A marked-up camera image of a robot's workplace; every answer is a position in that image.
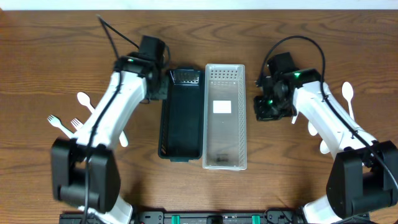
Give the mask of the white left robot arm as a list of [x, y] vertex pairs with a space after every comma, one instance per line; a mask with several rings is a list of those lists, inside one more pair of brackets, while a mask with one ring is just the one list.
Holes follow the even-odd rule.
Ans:
[[83, 127], [52, 145], [53, 196], [82, 209], [82, 223], [89, 215], [103, 223], [130, 223], [133, 207], [119, 194], [114, 150], [134, 109], [158, 94], [163, 67], [163, 55], [118, 58], [106, 93]]

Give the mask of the cream plastic fork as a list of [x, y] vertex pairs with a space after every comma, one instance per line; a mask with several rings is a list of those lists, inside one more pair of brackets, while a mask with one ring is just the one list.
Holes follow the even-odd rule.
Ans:
[[122, 147], [127, 147], [128, 146], [129, 142], [128, 142], [128, 139], [127, 139], [126, 134], [125, 134], [124, 131], [121, 132], [121, 134], [119, 136], [119, 141], [120, 141]]

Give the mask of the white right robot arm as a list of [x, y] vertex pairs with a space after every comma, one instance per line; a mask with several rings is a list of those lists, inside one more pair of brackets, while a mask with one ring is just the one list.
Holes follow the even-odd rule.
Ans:
[[326, 144], [333, 166], [326, 194], [309, 202], [297, 223], [336, 223], [397, 205], [397, 147], [360, 127], [315, 69], [276, 68], [256, 82], [258, 121], [304, 115]]

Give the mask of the pale green plastic fork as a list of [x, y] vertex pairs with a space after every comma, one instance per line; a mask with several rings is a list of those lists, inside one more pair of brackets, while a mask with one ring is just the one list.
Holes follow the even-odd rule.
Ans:
[[73, 133], [62, 124], [58, 117], [51, 114], [47, 117], [47, 120], [52, 126], [60, 129], [67, 137], [73, 137]]

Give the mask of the white plastic spoon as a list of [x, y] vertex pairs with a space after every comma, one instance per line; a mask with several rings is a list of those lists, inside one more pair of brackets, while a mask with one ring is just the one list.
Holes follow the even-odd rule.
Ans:
[[354, 96], [354, 90], [353, 90], [351, 83], [344, 82], [342, 85], [342, 88], [341, 88], [341, 92], [342, 92], [343, 98], [347, 101], [349, 115], [350, 115], [351, 119], [354, 120], [353, 107], [352, 107], [352, 103], [351, 103], [353, 96]]
[[322, 141], [322, 142], [320, 143], [320, 152], [321, 152], [322, 154], [328, 154], [328, 153], [330, 152], [330, 150], [329, 150], [328, 146], [326, 145], [326, 142], [325, 142], [325, 141]]
[[308, 122], [308, 132], [311, 136], [316, 136], [318, 134], [318, 131], [315, 129], [311, 122]]
[[299, 115], [299, 112], [296, 112], [296, 114], [292, 117], [292, 124], [295, 124], [298, 115]]

